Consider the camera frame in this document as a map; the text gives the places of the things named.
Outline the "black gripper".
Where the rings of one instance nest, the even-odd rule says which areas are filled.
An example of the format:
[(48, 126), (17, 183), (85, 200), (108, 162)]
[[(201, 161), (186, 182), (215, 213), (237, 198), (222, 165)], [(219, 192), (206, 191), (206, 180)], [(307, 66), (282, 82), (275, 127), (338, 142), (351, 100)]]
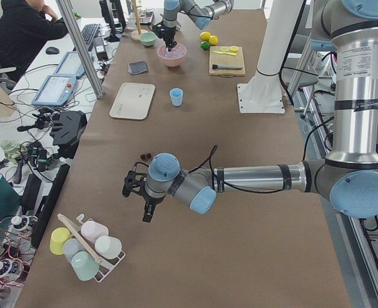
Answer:
[(177, 45), (175, 40), (176, 26), (166, 26), (164, 21), (160, 21), (152, 26), (152, 31), (158, 38), (165, 40), (166, 50), (168, 52), (171, 52)]
[(166, 194), (165, 193), (155, 193), (154, 196), (146, 192), (145, 185), (148, 178), (148, 173), (142, 173), (137, 171), (137, 166), (141, 164), (146, 167), (149, 167), (146, 163), (136, 162), (132, 169), (129, 170), (126, 177), (124, 178), (124, 185), (122, 188), (122, 195), (127, 198), (131, 193), (135, 193), (143, 197), (145, 201), (144, 205), (144, 215), (143, 221), (150, 223), (153, 218), (156, 205), (161, 203)]

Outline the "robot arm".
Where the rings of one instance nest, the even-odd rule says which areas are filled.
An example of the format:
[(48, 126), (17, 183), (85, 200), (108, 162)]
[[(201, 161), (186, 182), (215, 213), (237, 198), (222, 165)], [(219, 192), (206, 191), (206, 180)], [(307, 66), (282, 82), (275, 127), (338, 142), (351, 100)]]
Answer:
[(186, 14), (194, 22), (195, 26), (202, 30), (211, 20), (216, 19), (220, 15), (230, 13), (233, 7), (234, 1), (230, 0), (214, 1), (212, 4), (204, 7), (200, 7), (193, 0), (164, 1), (162, 20), (152, 26), (152, 32), (164, 41), (168, 51), (172, 51), (177, 45), (175, 34), (178, 24), (178, 13)]
[(378, 215), (378, 1), (315, 1), (312, 38), (337, 51), (333, 142), (323, 160), (295, 165), (214, 168), (210, 161), (190, 171), (170, 153), (156, 155), (146, 173), (128, 172), (122, 194), (145, 200), (143, 220), (171, 195), (204, 214), (218, 193), (271, 194), (296, 189), (316, 193), (353, 218)]

